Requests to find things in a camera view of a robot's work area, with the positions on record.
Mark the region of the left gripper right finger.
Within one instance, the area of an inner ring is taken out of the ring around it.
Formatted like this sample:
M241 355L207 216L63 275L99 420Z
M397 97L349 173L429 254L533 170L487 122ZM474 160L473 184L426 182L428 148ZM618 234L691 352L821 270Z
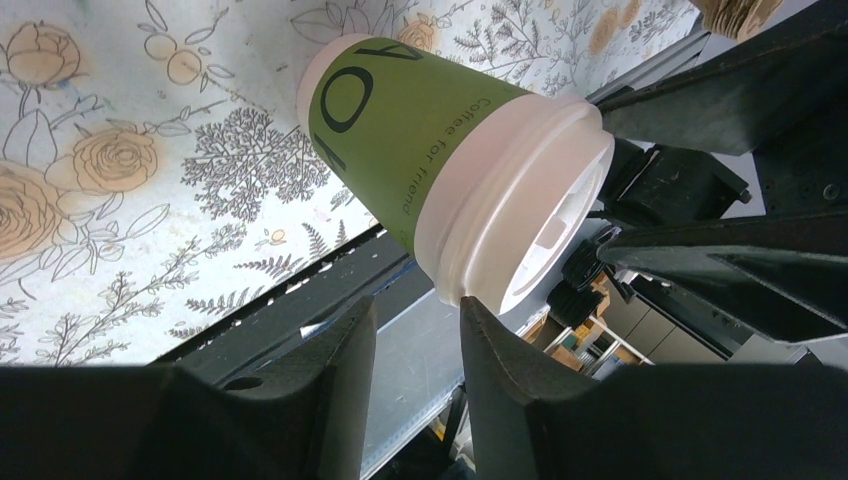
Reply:
M843 479L847 375L786 364L625 366L596 381L460 303L480 479Z

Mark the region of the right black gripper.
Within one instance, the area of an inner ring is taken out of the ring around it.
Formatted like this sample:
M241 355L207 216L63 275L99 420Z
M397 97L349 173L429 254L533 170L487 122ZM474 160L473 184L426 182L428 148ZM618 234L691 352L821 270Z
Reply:
M617 142L597 217L549 296L573 325L606 274L729 357L752 336L847 333L847 4L817 1L713 59L600 103ZM714 155L754 150L764 211L731 218L749 185Z

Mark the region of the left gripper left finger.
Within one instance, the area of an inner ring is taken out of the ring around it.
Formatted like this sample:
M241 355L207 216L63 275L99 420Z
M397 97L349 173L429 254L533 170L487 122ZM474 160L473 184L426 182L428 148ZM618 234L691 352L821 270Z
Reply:
M256 372L5 367L5 479L356 479L376 347L357 301Z

